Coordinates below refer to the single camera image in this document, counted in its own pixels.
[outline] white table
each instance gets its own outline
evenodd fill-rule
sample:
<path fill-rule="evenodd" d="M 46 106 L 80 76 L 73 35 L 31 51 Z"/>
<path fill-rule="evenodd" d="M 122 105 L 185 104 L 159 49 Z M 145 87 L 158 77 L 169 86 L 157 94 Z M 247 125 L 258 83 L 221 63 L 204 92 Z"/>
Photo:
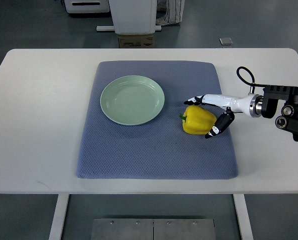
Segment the white table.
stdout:
<path fill-rule="evenodd" d="M 209 62 L 222 93 L 237 97 L 249 92 L 236 75 L 240 66 L 253 72 L 256 83 L 298 86 L 298 54 L 288 48 L 11 50 L 0 66 L 0 193 L 59 194 L 54 221 L 60 218 L 60 223 L 69 194 L 234 194 L 244 202 L 247 193 L 298 193 L 298 142 L 275 127 L 283 101 L 272 119 L 236 114 L 230 126 L 236 178 L 77 178 L 97 66 L 117 60 Z M 255 93 L 263 92 L 257 88 Z"/>

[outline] floor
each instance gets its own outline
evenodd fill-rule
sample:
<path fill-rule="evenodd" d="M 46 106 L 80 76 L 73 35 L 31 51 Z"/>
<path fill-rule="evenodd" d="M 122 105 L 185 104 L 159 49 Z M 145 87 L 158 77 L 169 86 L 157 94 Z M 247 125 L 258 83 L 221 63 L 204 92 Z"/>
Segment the floor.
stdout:
<path fill-rule="evenodd" d="M 118 48 L 114 32 L 96 32 L 97 26 L 112 24 L 108 13 L 70 15 L 60 0 L 0 1 L 0 64 L 11 49 Z M 222 48 L 219 38 L 225 37 L 233 41 L 230 48 L 292 48 L 298 53 L 298 1 L 186 0 L 181 25 L 163 26 L 161 32 L 155 33 L 155 47 Z M 187 209 L 189 214 L 190 203 L 195 199 L 192 195 L 168 197 L 175 209 L 172 214 L 180 216 L 186 215 Z M 211 204 L 211 198 L 201 199 L 200 203 Z M 79 223 L 84 219 L 72 211 L 75 200 L 77 197 L 69 200 L 63 239 L 75 239 L 82 231 L 70 231 L 75 225 L 72 219 Z M 140 200 L 131 198 L 128 203 L 138 206 Z M 161 196 L 151 200 L 159 204 Z M 245 200 L 255 240 L 298 240 L 298 194 L 252 194 L 246 195 Z M 84 208 L 88 209 L 88 203 L 93 201 L 84 200 Z M 111 205 L 103 204 L 102 213 L 113 206 L 118 209 L 119 201 L 111 199 Z M 55 195 L 0 195 L 0 239 L 48 239 L 56 202 Z M 230 198 L 222 203 L 227 204 L 224 209 L 231 209 Z M 153 214 L 170 214 L 159 209 Z M 199 209 L 204 215 L 204 208 Z M 140 207 L 137 214 L 148 215 L 148 209 Z M 231 217 L 232 239 L 239 238 L 235 235 L 237 220 L 234 214 Z M 83 236 L 76 239 L 90 239 Z M 223 236 L 218 230 L 217 239 L 228 239 Z"/>

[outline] metal panel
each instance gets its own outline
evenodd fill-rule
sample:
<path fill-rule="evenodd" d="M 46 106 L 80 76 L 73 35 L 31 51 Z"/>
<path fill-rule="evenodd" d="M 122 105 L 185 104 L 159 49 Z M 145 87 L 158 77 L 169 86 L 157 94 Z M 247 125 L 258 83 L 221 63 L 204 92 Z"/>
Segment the metal panel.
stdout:
<path fill-rule="evenodd" d="M 95 218 L 91 240 L 153 240 L 153 220 Z"/>
<path fill-rule="evenodd" d="M 213 219 L 155 219 L 154 240 L 216 240 Z"/>
<path fill-rule="evenodd" d="M 91 240 L 216 240 L 213 219 L 95 218 Z"/>

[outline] robotic hand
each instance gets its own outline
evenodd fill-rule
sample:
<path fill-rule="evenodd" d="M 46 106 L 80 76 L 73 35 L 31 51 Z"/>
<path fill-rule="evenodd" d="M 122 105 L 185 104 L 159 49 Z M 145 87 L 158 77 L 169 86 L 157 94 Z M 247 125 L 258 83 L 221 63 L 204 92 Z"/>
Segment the robotic hand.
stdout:
<path fill-rule="evenodd" d="M 250 74 L 252 83 L 241 77 L 239 73 L 241 69 Z M 243 66 L 237 69 L 237 75 L 245 84 L 250 86 L 247 97 L 206 94 L 195 96 L 184 102 L 186 105 L 211 105 L 225 110 L 216 120 L 210 132 L 205 135 L 205 138 L 208 139 L 221 134 L 233 122 L 235 113 L 245 113 L 252 118 L 263 116 L 271 119 L 276 114 L 278 100 L 285 100 L 281 110 L 282 115 L 276 118 L 275 125 L 281 130 L 291 132 L 293 140 L 298 142 L 298 87 L 256 84 L 253 74 Z M 254 94 L 255 87 L 263 87 L 263 96 Z"/>

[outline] cardboard box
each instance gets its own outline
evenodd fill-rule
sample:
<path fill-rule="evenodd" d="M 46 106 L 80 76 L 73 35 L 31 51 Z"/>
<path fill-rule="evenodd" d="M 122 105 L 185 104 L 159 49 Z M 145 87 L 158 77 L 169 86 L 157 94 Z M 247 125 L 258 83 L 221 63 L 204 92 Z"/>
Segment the cardboard box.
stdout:
<path fill-rule="evenodd" d="M 154 34 L 118 34 L 120 49 L 153 49 Z"/>

